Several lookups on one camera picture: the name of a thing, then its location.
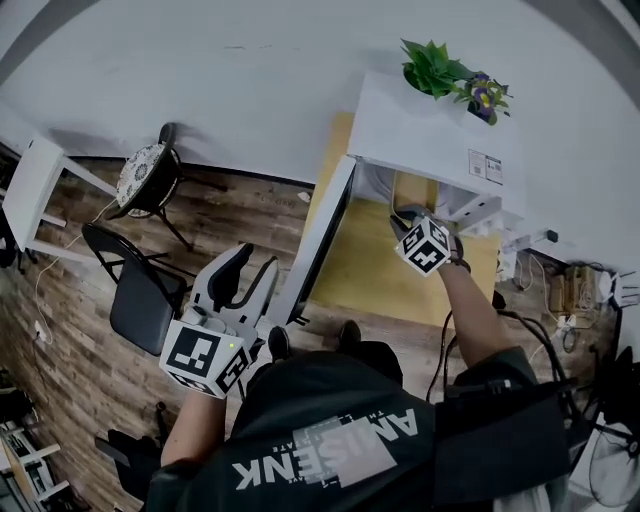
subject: label sticker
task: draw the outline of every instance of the label sticker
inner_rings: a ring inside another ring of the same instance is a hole
[[[469,174],[487,179],[487,157],[473,149],[469,150]]]
[[[502,161],[470,149],[469,174],[502,185]]]
[[[497,158],[487,157],[487,179],[502,185],[502,162]]]

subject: shoe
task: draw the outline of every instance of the shoe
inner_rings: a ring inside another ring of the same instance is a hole
[[[269,352],[271,352],[271,358],[274,363],[280,359],[289,359],[291,357],[289,335],[283,327],[278,326],[271,329],[267,344],[269,345]]]
[[[338,334],[340,346],[344,347],[353,343],[360,343],[361,340],[362,334],[360,333],[358,324],[353,320],[347,320],[342,326],[342,329],[340,329],[340,334]]]

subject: chair seat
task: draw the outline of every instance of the chair seat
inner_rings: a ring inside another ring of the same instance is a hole
[[[171,294],[184,295],[187,283],[155,266]],[[123,265],[111,308],[111,327],[120,336],[154,356],[160,355],[164,338],[173,318],[173,308],[160,289],[141,273],[135,264]]]
[[[127,163],[120,172],[120,178],[118,179],[118,185],[116,186],[116,200],[121,208],[131,200],[135,193],[145,183],[149,173],[156,167],[158,159],[160,158],[160,155],[162,155],[163,151],[164,144],[152,144],[136,151],[136,153],[127,160]],[[179,165],[180,159],[173,149],[171,150],[171,156],[173,156],[173,159]],[[171,197],[171,194],[175,189],[175,185],[171,188],[163,202]],[[129,215],[131,217],[145,217],[149,215],[149,213],[144,210],[134,209],[129,212]]]

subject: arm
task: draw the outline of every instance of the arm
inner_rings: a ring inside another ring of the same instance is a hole
[[[465,268],[448,264],[438,272],[447,289],[458,346],[468,367],[516,346],[507,338],[504,323]]]
[[[162,450],[161,465],[179,460],[206,462],[224,441],[226,411],[226,399],[190,391]]]

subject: potted plant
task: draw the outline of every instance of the potted plant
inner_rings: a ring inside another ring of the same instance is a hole
[[[467,111],[490,126],[498,122],[498,112],[510,117],[506,110],[509,104],[504,100],[505,97],[513,98],[508,94],[509,86],[499,84],[482,71],[467,80],[464,87],[454,85],[453,91],[458,93],[454,103],[468,101]]]
[[[447,45],[436,46],[429,41],[426,46],[402,40],[406,48],[404,52],[411,62],[404,63],[404,77],[415,89],[441,98],[457,91],[455,83],[460,80],[471,80],[474,76],[459,60],[450,60]]]

